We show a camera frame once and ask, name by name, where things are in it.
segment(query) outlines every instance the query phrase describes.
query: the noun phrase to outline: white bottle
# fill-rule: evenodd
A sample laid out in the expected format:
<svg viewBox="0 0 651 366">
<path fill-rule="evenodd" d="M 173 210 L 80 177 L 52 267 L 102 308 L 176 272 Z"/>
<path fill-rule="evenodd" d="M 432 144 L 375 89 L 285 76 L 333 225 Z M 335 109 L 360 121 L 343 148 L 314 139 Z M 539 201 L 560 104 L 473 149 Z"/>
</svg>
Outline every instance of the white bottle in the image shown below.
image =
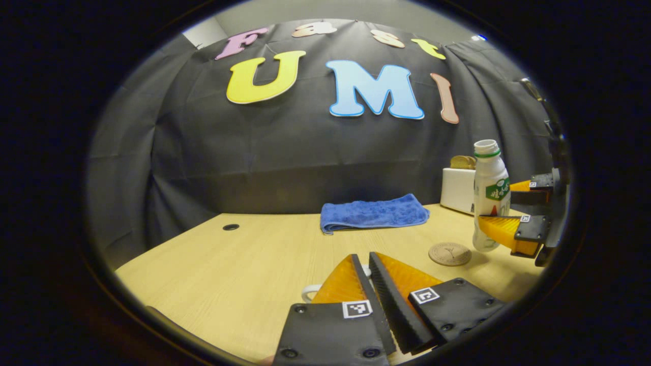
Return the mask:
<svg viewBox="0 0 651 366">
<path fill-rule="evenodd" d="M 508 216 L 511 207 L 511 191 L 508 172 L 500 156 L 495 140 L 475 143 L 475 234 L 473 245 L 479 251 L 491 251 L 499 246 L 479 229 L 480 215 Z"/>
</svg>

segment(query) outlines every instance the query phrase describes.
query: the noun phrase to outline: letter m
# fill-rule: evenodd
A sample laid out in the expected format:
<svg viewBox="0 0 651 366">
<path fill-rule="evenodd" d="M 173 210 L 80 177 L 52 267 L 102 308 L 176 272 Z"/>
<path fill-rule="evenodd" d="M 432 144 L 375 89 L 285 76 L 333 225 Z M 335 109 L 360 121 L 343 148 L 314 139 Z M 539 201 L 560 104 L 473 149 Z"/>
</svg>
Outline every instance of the letter m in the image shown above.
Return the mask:
<svg viewBox="0 0 651 366">
<path fill-rule="evenodd" d="M 379 115 L 391 93 L 389 113 L 398 118 L 422 119 L 425 113 L 416 103 L 409 75 L 404 67 L 385 65 L 374 79 L 355 61 L 335 60 L 325 64 L 335 72 L 337 103 L 330 106 L 330 113 L 338 117 L 354 117 L 364 113 L 364 106 L 357 103 L 355 90 L 373 113 Z"/>
</svg>

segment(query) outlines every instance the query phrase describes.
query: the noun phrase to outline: folded towel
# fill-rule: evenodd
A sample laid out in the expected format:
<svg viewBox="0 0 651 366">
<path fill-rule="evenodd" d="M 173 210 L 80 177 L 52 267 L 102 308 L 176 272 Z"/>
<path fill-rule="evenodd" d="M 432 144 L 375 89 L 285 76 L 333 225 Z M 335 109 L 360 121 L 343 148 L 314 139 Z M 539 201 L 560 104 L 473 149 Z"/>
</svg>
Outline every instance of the folded towel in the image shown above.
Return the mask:
<svg viewBox="0 0 651 366">
<path fill-rule="evenodd" d="M 321 208 L 321 230 L 332 235 L 334 230 L 366 227 L 405 227 L 426 223 L 430 211 L 413 194 L 391 201 L 332 204 Z"/>
</svg>

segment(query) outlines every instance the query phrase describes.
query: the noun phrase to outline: screw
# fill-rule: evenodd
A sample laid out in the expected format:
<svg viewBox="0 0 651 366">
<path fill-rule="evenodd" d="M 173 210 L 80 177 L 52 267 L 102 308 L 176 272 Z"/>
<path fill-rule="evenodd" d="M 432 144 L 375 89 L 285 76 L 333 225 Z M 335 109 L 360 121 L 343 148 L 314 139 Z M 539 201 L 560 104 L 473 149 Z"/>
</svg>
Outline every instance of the screw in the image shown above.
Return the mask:
<svg viewBox="0 0 651 366">
<path fill-rule="evenodd" d="M 373 358 L 373 357 L 378 357 L 380 355 L 380 350 L 377 348 L 369 348 L 368 350 L 364 350 L 362 352 L 362 356 L 366 358 Z"/>
<path fill-rule="evenodd" d="M 287 358 L 295 358 L 296 356 L 298 356 L 298 352 L 292 350 L 291 348 L 283 350 L 281 354 Z"/>
</svg>

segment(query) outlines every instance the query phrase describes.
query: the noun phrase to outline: table surface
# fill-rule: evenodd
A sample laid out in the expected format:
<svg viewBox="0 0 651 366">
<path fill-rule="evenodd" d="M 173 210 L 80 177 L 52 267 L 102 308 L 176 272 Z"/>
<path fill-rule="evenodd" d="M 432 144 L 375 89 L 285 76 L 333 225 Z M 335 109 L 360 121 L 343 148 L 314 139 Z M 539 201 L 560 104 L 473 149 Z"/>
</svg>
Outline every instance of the table surface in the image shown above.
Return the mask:
<svg viewBox="0 0 651 366">
<path fill-rule="evenodd" d="M 522 297 L 542 268 L 514 257 L 504 246 L 473 249 L 473 217 L 425 206 L 423 225 L 335 231 L 324 235 L 319 214 L 220 214 L 121 266 L 116 274 L 145 305 L 161 311 L 197 337 L 249 361 L 275 353 L 287 312 L 303 302 L 301 290 L 323 283 L 347 255 L 368 264 L 377 251 L 442 281 L 463 277 L 503 301 Z M 236 223 L 239 229 L 224 231 Z M 440 242 L 472 249 L 463 266 L 433 262 L 428 250 Z M 413 356 L 389 356 L 394 365 Z"/>
</svg>

